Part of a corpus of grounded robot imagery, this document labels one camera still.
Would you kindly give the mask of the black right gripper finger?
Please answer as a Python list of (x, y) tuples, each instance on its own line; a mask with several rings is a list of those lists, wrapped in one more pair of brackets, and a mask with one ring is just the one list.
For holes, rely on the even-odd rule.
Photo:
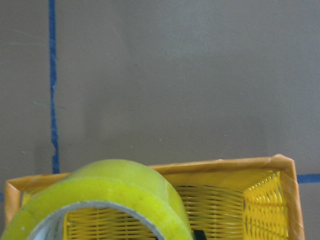
[(206, 234), (203, 230), (195, 229), (193, 230), (193, 239), (194, 240), (207, 240)]

